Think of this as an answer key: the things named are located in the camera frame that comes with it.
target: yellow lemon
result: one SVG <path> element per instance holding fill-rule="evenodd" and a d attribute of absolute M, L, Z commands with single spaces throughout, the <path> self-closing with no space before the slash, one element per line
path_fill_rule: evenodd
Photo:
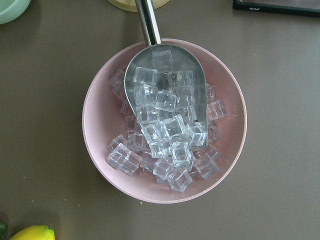
<path fill-rule="evenodd" d="M 10 240 L 55 240 L 55 232 L 47 225 L 34 225 L 17 232 Z"/>

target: silver scoop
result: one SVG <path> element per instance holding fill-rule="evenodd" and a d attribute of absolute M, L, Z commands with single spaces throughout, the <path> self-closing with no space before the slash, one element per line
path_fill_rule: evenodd
<path fill-rule="evenodd" d="M 171 50 L 174 71 L 193 70 L 195 73 L 196 80 L 194 85 L 194 97 L 196 115 L 198 121 L 203 124 L 205 130 L 207 131 L 207 87 L 204 70 L 201 64 L 199 63 L 198 59 L 196 59 L 196 57 L 188 50 L 177 45 L 162 43 L 152 0 L 135 0 L 135 3 L 139 12 L 141 26 L 147 47 L 133 57 L 126 69 L 124 77 L 125 94 L 134 114 L 137 115 L 133 91 L 135 86 L 133 79 L 136 67 L 152 69 L 153 66 L 151 61 L 153 52 Z M 168 81 L 158 80 L 157 87 L 159 90 L 168 89 Z"/>

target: scoop handle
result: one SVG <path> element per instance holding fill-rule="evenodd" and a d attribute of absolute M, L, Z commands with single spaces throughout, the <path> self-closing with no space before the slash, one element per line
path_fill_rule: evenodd
<path fill-rule="evenodd" d="M 139 12 L 146 45 L 149 47 L 152 45 L 161 44 L 162 41 L 152 0 L 135 0 L 135 4 Z"/>

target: mint green plate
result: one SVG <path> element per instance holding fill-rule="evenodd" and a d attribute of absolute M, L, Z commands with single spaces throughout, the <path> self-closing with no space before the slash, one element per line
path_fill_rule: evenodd
<path fill-rule="evenodd" d="M 19 17 L 30 4 L 30 0 L 0 0 L 0 24 Z"/>

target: bowl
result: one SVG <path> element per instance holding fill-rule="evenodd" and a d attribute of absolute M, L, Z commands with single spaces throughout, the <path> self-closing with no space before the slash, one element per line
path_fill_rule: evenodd
<path fill-rule="evenodd" d="M 30 0 L 0 0 L 0 24 L 15 20 L 29 4 Z"/>
<path fill-rule="evenodd" d="M 124 116 L 120 113 L 121 101 L 111 92 L 108 79 L 118 70 L 125 70 L 130 60 L 143 48 L 144 42 L 131 45 L 113 56 L 94 77 L 84 100 L 82 130 L 88 153 L 99 172 L 123 193 L 141 201 L 173 204 L 197 198 L 216 187 L 232 170 L 242 151 L 247 132 L 247 111 L 241 89 L 230 70 L 204 48 L 177 39 L 163 39 L 192 52 L 202 64 L 206 80 L 215 85 L 216 99 L 222 99 L 227 116 L 218 119 L 220 139 L 213 145 L 222 153 L 216 161 L 219 172 L 208 179 L 193 178 L 193 183 L 183 192 L 170 189 L 167 184 L 157 184 L 150 172 L 138 170 L 134 175 L 115 170 L 106 162 L 106 148 L 112 139 L 125 131 Z"/>

